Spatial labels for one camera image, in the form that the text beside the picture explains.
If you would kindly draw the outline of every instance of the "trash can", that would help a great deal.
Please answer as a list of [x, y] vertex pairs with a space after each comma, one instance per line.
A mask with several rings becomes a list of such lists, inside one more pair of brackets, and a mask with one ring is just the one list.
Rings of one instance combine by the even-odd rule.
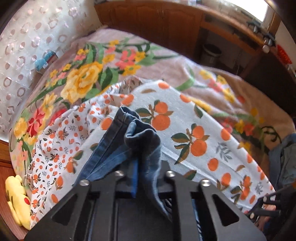
[[213, 44], [204, 44], [202, 46], [202, 55], [200, 57], [200, 64], [215, 67], [219, 57], [222, 55], [221, 50]]

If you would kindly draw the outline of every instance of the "red cheek of plush toy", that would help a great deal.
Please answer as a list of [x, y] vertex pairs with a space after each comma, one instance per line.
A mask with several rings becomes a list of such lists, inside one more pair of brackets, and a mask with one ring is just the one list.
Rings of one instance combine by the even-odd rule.
[[24, 201], [25, 201], [26, 204], [30, 205], [30, 201], [29, 201], [28, 198], [25, 197], [25, 198], [24, 198]]

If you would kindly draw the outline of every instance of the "white fabric with orange print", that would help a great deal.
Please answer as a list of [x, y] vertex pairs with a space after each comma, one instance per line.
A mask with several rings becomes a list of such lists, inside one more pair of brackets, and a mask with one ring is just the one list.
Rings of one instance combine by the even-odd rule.
[[120, 105], [157, 130], [162, 160], [172, 170], [193, 181], [211, 180], [242, 211], [273, 191], [247, 151], [205, 111], [166, 82], [132, 77], [68, 110], [39, 136], [27, 174], [31, 227], [72, 188]]

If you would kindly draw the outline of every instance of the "wooden floor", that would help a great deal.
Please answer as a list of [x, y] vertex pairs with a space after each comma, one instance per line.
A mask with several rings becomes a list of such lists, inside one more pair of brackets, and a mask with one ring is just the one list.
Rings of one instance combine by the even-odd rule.
[[14, 235], [22, 240], [28, 231], [16, 224], [6, 200], [5, 180], [9, 176], [15, 176], [15, 172], [10, 162], [8, 145], [6, 142], [0, 141], [0, 215]]

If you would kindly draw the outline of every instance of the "cabinet door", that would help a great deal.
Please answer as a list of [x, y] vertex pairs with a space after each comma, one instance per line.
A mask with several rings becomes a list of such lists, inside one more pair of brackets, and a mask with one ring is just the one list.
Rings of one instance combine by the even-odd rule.
[[163, 15], [161, 3], [138, 3], [136, 6], [139, 36], [163, 45]]
[[192, 58], [200, 28], [202, 12], [191, 6], [163, 5], [166, 46]]
[[135, 4], [114, 2], [113, 12], [116, 29], [138, 35]]
[[99, 20], [102, 24], [106, 24], [112, 27], [112, 3], [106, 2], [102, 4], [97, 4], [94, 6]]

